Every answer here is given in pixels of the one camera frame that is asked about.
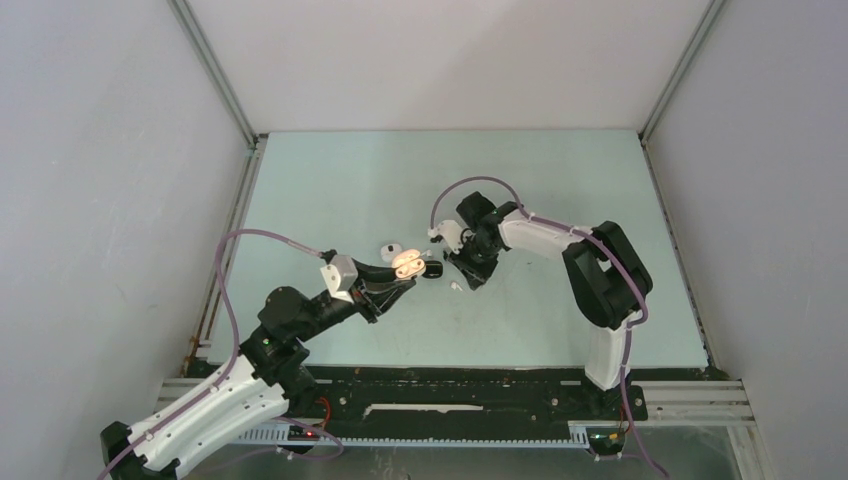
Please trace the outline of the pink earbud charging case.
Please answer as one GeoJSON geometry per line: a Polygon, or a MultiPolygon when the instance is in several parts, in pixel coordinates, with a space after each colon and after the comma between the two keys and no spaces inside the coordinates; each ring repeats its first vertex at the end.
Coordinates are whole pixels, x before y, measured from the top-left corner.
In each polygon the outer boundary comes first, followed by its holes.
{"type": "Polygon", "coordinates": [[[391,261],[391,268],[395,277],[405,280],[414,277],[426,270],[426,261],[417,249],[408,249],[400,252],[391,261]]]}

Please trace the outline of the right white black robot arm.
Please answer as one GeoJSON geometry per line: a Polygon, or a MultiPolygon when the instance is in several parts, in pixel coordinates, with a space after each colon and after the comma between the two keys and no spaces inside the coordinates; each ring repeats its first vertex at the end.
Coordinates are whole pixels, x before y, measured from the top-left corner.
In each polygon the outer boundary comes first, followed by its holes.
{"type": "Polygon", "coordinates": [[[456,208],[458,220],[432,221],[428,236],[469,287],[482,287],[501,253],[524,250],[563,263],[576,304],[591,324],[581,392],[585,411],[606,418],[622,403],[631,330],[644,322],[653,280],[623,229],[606,221],[589,230],[567,227],[524,211],[516,202],[494,205],[479,192],[456,208]]]}

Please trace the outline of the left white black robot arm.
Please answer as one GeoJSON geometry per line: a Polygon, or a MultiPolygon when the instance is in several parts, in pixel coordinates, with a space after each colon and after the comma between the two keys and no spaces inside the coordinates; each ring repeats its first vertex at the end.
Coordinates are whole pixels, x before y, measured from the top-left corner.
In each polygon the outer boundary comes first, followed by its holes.
{"type": "Polygon", "coordinates": [[[100,434],[102,479],[181,479],[241,434],[316,403],[304,343],[353,316],[370,323],[386,313],[427,269],[416,250],[375,267],[328,251],[325,288],[312,298],[284,286],[267,296],[259,326],[227,362],[164,409],[100,434]]]}

